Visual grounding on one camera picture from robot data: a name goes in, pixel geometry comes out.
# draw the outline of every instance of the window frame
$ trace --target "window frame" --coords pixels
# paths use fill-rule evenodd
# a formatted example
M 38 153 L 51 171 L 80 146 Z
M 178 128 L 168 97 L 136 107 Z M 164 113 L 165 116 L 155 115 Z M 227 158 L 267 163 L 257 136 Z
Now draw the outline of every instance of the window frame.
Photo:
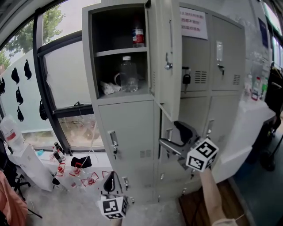
M 43 15 L 49 9 L 55 7 L 58 4 L 61 4 L 67 0 L 55 0 L 45 5 L 42 8 L 38 8 L 34 14 L 24 20 L 0 45 L 0 50 L 10 41 L 13 36 L 20 31 L 25 25 L 27 25 L 30 21 L 34 21 L 33 25 L 33 56 L 34 56 L 34 68 L 35 75 L 37 79 L 37 85 L 39 89 L 39 93 L 42 99 L 42 104 L 46 110 L 46 114 L 56 135 L 58 141 L 60 142 L 62 148 L 66 150 L 67 154 L 72 155 L 72 152 L 88 152 L 90 147 L 71 147 L 66 135 L 63 132 L 63 129 L 60 125 L 59 118 L 63 117 L 72 117 L 72 116 L 80 116 L 80 115 L 89 115 L 94 114 L 92 104 L 85 105 L 76 105 L 72 107 L 56 109 L 54 99 L 50 88 L 46 82 L 47 76 L 47 67 L 44 56 L 54 50 L 60 49 L 64 46 L 68 46 L 70 44 L 82 41 L 82 30 L 73 32 L 61 38 L 58 38 L 54 41 L 51 41 L 47 44 L 43 44 L 42 38 L 42 29 L 43 29 Z M 5 113 L 2 109 L 2 105 L 0 105 L 0 115 L 3 118 Z M 34 146 L 34 149 L 40 150 L 44 149 L 46 151 L 52 151 L 52 147 L 49 146 Z M 95 152 L 105 152 L 104 146 L 92 147 Z

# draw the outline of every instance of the office chair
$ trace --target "office chair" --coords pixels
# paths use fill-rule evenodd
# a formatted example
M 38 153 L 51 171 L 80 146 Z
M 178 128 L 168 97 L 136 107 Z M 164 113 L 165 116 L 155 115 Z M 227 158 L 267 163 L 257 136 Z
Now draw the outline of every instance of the office chair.
M 15 192 L 19 191 L 19 195 L 25 201 L 26 199 L 23 197 L 20 187 L 23 185 L 28 185 L 30 187 L 31 184 L 29 182 L 21 182 L 21 180 L 24 178 L 23 175 L 17 177 L 18 176 L 17 166 L 9 160 L 3 140 L 1 138 L 0 138 L 0 168 L 3 170 L 3 173 L 5 174 L 10 186 L 14 187 Z

